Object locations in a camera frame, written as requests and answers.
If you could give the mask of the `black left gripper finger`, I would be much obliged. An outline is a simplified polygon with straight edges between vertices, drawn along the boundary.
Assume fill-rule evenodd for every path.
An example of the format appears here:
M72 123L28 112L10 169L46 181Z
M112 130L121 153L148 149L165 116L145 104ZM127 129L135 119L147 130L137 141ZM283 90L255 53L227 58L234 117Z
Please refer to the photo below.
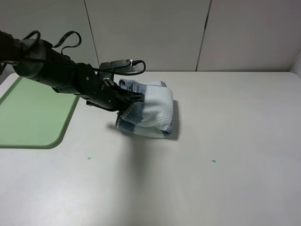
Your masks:
M144 94L122 89L118 85L113 86L116 97L124 102L144 102Z
M138 102L139 100L135 99L114 99L113 100L113 109L112 111L124 111L132 104Z

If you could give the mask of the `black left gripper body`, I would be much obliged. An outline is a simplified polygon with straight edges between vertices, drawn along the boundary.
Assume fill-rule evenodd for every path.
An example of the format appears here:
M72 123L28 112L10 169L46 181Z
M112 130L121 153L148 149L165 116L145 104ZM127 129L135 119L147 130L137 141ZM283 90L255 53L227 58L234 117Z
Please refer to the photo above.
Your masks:
M119 111L122 109L122 89L109 79L86 77L86 105Z

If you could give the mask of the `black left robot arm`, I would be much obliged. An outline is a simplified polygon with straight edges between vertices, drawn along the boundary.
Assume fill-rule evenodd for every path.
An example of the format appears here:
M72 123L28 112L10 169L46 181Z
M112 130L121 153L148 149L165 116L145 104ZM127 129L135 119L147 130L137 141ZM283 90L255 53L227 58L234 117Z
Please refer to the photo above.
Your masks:
M144 94L121 88L114 75L132 76L135 66L143 60L123 59L101 63L98 68L90 64L75 63L63 52L55 51L74 34L67 32L56 45L41 39L39 31L29 33L22 40L5 32L0 33L0 69L12 65L24 78L50 86L55 92L73 94L106 111L124 111L136 102L144 101Z

